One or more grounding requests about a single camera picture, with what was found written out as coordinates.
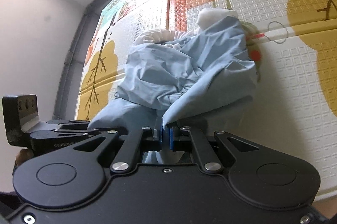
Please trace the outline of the person's left hand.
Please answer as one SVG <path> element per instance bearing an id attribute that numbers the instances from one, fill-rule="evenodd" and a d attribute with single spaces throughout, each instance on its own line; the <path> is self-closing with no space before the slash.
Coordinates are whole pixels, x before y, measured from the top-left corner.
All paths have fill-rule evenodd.
<path id="1" fill-rule="evenodd" d="M 17 170 L 17 168 L 26 162 L 29 159 L 32 159 L 34 156 L 33 151 L 30 149 L 21 149 L 15 157 L 15 164 L 13 168 L 13 173 Z"/>

